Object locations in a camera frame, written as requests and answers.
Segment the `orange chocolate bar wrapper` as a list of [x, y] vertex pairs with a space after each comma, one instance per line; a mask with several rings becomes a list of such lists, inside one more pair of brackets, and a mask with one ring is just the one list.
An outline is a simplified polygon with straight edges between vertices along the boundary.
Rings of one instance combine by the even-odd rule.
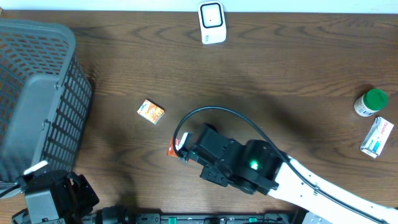
[[[175, 139], [175, 147], [177, 148], [177, 151], [179, 150], [179, 144], [180, 144], [180, 140], [178, 138], [176, 138]], [[167, 155], [171, 156], [171, 157], [178, 158], [178, 155], [174, 151], [172, 141], [170, 142], [169, 149], [167, 150]]]

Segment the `small orange snack packet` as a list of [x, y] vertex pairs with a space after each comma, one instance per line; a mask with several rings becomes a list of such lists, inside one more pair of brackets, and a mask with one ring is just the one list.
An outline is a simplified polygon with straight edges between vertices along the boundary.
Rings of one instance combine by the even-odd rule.
[[150, 100], [144, 100], [137, 113], [152, 124], [157, 124], [163, 117], [165, 110]]

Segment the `white blue medicine box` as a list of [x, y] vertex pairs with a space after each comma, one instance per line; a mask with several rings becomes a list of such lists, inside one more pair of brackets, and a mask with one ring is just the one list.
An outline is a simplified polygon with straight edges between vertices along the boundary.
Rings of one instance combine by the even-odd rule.
[[378, 116], [361, 144], [360, 150], [374, 159], [380, 156], [393, 127], [392, 123]]

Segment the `green lid white jar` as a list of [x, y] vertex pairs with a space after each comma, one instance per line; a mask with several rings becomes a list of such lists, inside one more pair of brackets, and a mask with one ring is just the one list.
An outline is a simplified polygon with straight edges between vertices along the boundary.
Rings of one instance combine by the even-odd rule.
[[368, 117], [385, 108], [388, 105], [388, 101], [388, 96], [385, 92], [374, 88], [354, 102], [354, 110], [358, 115]]

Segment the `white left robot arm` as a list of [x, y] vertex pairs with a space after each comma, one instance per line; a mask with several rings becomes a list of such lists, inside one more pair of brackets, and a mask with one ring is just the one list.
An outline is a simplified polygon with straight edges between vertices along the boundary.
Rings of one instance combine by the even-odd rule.
[[18, 178], [27, 208], [13, 224], [81, 223], [99, 198], [84, 175], [66, 170], [36, 171]]

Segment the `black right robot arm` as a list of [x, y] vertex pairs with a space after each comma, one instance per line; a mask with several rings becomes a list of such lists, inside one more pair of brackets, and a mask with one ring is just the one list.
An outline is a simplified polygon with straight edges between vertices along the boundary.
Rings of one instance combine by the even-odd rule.
[[202, 179], [292, 203], [331, 223], [397, 223], [397, 209], [352, 194], [292, 157], [283, 160], [266, 141], [241, 144], [206, 125], [199, 136], [184, 133], [177, 151], [203, 166]]

